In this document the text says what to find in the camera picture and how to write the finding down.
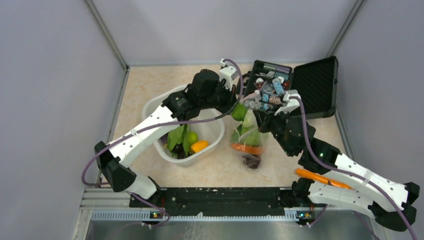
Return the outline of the white plastic basket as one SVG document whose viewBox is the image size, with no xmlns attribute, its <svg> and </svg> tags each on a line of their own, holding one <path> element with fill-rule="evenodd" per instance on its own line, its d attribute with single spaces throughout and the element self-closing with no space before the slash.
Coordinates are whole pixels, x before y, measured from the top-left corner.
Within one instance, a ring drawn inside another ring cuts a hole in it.
<svg viewBox="0 0 424 240">
<path fill-rule="evenodd" d="M 162 104 L 163 100 L 166 99 L 171 93 L 182 91 L 185 89 L 185 85 L 179 85 L 165 93 L 155 96 L 150 99 L 142 108 L 141 117 L 145 120 L 150 114 L 152 114 L 156 108 Z M 222 140 L 225 133 L 225 125 L 222 119 L 190 124 L 189 130 L 196 132 L 200 141 L 207 141 L 209 145 L 189 157 L 183 159 L 177 159 L 171 155 L 171 152 L 165 148 L 161 140 L 157 140 L 153 143 L 154 147 L 158 151 L 159 155 L 167 162 L 173 163 L 179 167 L 189 167 L 196 162 L 205 159 L 213 153 L 218 147 L 218 143 Z"/>
</svg>

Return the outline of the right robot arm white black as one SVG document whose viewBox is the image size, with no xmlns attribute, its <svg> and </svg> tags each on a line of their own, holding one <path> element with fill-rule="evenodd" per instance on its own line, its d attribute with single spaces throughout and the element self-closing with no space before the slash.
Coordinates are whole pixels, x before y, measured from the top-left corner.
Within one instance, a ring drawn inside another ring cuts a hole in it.
<svg viewBox="0 0 424 240">
<path fill-rule="evenodd" d="M 334 205 L 360 212 L 393 231 L 412 230 L 417 216 L 413 203 L 419 197 L 419 185 L 391 181 L 316 138 L 316 129 L 309 125 L 304 113 L 291 116 L 255 110 L 253 114 L 259 131 L 270 132 L 288 156 L 300 156 L 298 164 L 305 170 L 349 186 L 346 189 L 303 177 L 293 192 L 297 205 Z"/>
</svg>

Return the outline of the clear zip top bag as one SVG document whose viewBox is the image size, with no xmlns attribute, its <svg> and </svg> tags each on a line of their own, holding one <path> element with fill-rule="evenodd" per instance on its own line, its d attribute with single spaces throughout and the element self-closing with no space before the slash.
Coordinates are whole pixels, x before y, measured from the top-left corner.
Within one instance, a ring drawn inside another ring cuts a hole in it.
<svg viewBox="0 0 424 240">
<path fill-rule="evenodd" d="M 243 99 L 231 113 L 232 129 L 229 147 L 237 153 L 242 164 L 251 170 L 262 165 L 263 154 L 267 149 L 268 135 L 259 131 L 254 110 L 259 110 L 258 98 Z"/>
</svg>

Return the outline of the green cabbage toy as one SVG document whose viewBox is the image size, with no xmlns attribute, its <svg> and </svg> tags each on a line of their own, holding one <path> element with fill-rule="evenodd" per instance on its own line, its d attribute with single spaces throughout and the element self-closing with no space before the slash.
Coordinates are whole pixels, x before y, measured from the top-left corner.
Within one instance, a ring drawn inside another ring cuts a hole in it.
<svg viewBox="0 0 424 240">
<path fill-rule="evenodd" d="M 267 139 L 268 134 L 259 132 L 254 126 L 248 128 L 239 126 L 232 132 L 230 142 L 253 147 L 261 147 L 266 143 Z"/>
</svg>

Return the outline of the orange carrot toy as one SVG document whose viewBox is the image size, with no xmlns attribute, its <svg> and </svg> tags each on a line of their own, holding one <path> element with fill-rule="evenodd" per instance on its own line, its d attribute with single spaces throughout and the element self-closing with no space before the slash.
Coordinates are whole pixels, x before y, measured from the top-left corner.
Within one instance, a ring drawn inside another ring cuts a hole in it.
<svg viewBox="0 0 424 240">
<path fill-rule="evenodd" d="M 262 146 L 250 146 L 240 143 L 232 143 L 230 144 L 230 147 L 236 151 L 250 155 L 261 155 L 264 152 L 264 148 Z"/>
</svg>

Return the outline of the orange object behind right arm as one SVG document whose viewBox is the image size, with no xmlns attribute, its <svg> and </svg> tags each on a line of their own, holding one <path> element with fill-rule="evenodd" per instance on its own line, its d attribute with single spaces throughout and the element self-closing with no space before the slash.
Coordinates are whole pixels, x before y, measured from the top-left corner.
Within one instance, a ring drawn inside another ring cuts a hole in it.
<svg viewBox="0 0 424 240">
<path fill-rule="evenodd" d="M 314 180 L 314 181 L 318 181 L 322 184 L 328 184 L 334 187 L 338 187 L 338 188 L 344 188 L 344 189 L 350 189 L 352 190 L 353 188 L 351 188 L 349 185 L 327 178 L 325 176 L 319 175 L 317 173 L 313 173 L 311 171 L 308 171 L 306 169 L 301 169 L 301 168 L 297 168 L 294 173 L 302 178 L 307 178 L 310 180 Z"/>
</svg>

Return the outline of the dark purple round fruit toy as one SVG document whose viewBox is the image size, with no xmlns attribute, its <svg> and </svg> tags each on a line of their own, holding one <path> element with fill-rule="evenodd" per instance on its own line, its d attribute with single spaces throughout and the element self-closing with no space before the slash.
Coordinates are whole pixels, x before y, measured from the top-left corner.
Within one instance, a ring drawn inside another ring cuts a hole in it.
<svg viewBox="0 0 424 240">
<path fill-rule="evenodd" d="M 242 157 L 242 163 L 249 169 L 256 170 L 260 167 L 261 156 L 254 154 L 246 154 Z"/>
</svg>

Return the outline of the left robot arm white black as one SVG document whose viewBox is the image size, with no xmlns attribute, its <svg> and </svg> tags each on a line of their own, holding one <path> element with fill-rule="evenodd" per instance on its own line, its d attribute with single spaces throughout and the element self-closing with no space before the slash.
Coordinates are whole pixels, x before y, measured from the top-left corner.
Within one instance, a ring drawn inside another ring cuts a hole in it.
<svg viewBox="0 0 424 240">
<path fill-rule="evenodd" d="M 192 83 L 170 92 L 162 103 L 127 134 L 95 147 L 96 165 L 114 192 L 130 192 L 141 197 L 149 207 L 160 202 L 159 187 L 148 176 L 135 173 L 130 166 L 150 145 L 184 124 L 196 124 L 202 110 L 215 109 L 226 115 L 236 105 L 236 86 L 241 78 L 236 67 L 222 67 L 219 72 L 202 69 Z"/>
</svg>

